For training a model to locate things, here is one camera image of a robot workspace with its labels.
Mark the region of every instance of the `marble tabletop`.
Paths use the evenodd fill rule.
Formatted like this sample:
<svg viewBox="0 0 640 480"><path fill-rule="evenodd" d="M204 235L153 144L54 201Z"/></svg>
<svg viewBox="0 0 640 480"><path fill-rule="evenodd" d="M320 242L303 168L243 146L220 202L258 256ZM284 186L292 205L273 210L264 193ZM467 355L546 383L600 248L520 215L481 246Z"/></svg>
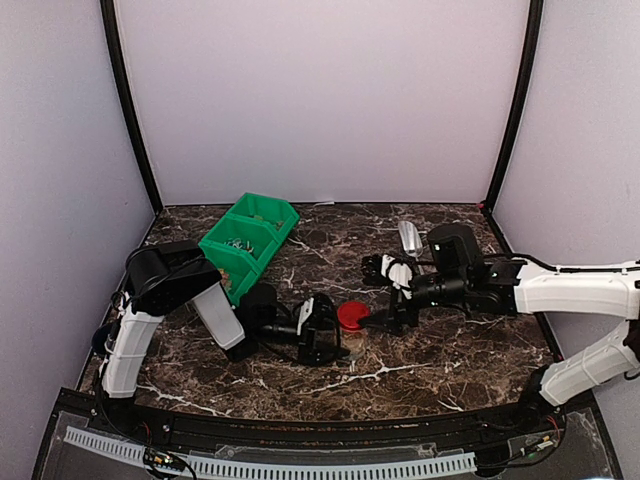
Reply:
<svg viewBox="0 0 640 480"><path fill-rule="evenodd" d="M386 288L362 284L365 255L402 254L397 224L411 220L421 233L459 222L475 232L485 253L499 251L474 205L295 205L301 220L262 280L276 286L288 306L314 292L336 306L349 300L386 308ZM147 244L199 241L227 206L168 207ZM424 310L420 326L394 337L368 332L364 356L321 368L292 365L261 351L230 363L193 307L158 327L138 378L141 405L204 415L262 420L380 420L451 413L514 402L530 372L551 362L532 316L464 315ZM81 385L91 391L98 359Z"/></svg>

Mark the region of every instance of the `red object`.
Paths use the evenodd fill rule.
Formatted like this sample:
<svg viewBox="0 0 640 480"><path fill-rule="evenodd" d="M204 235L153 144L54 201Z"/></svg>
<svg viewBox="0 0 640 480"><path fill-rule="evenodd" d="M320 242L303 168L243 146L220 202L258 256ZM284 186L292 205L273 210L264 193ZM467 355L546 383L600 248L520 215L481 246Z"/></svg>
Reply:
<svg viewBox="0 0 640 480"><path fill-rule="evenodd" d="M371 315L371 310L362 302L347 302L338 308L338 320L340 326L347 331L356 332L362 330L358 321Z"/></svg>

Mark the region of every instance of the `white wall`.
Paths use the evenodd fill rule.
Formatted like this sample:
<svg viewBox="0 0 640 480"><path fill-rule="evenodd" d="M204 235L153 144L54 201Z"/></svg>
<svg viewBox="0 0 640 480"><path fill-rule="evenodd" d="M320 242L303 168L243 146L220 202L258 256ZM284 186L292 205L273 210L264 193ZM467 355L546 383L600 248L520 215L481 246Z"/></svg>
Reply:
<svg viewBox="0 0 640 480"><path fill-rule="evenodd" d="M30 478L152 220L96 1L0 15L0 478Z"/></svg>
<svg viewBox="0 0 640 480"><path fill-rule="evenodd" d="M527 0L117 6L165 203L484 198Z"/></svg>
<svg viewBox="0 0 640 480"><path fill-rule="evenodd" d="M640 3L545 2L531 88L496 217L555 263L640 258ZM617 319L554 315L566 355ZM640 382L596 396L626 478L640 478Z"/></svg>

